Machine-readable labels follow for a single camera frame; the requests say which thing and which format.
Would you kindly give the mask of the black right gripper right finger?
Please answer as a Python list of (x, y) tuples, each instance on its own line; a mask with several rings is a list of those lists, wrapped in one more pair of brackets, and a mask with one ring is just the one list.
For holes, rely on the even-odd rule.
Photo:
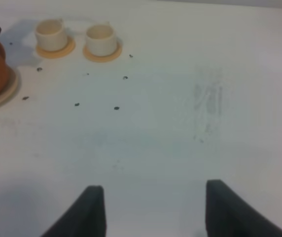
[(209, 237), (282, 237), (281, 228), (221, 180), (207, 181), (205, 224)]

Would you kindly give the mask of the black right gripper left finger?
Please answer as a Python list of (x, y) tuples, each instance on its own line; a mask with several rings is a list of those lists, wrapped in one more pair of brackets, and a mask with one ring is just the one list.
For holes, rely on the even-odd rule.
[(106, 207), (102, 186), (89, 186), (44, 237), (105, 237)]

